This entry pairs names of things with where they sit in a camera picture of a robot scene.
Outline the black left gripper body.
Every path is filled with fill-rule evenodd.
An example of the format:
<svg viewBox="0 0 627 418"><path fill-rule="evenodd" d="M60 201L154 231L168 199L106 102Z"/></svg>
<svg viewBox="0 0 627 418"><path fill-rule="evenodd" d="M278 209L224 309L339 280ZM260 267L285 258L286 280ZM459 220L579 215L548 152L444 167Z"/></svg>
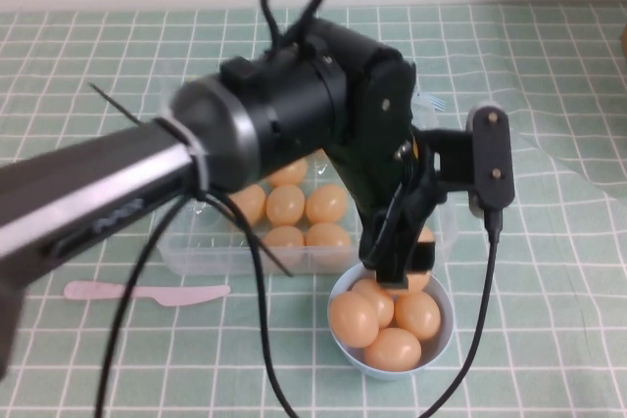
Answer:
<svg viewBox="0 0 627 418"><path fill-rule="evenodd" d="M374 236L404 176L396 152L413 140L411 99L415 64L387 46L338 49L333 58L347 76L346 124L324 152L353 197L364 236Z"/></svg>

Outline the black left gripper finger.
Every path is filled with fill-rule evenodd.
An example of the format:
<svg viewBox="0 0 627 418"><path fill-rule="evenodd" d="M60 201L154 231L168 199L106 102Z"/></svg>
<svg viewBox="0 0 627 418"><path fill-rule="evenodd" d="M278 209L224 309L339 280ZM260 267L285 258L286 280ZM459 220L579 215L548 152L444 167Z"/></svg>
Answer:
<svg viewBox="0 0 627 418"><path fill-rule="evenodd" d="M433 202L412 202L409 206L409 272L430 271L435 265L437 236L431 219L436 208Z"/></svg>
<svg viewBox="0 0 627 418"><path fill-rule="evenodd" d="M360 260L386 289L405 289L411 235L400 212L361 215Z"/></svg>

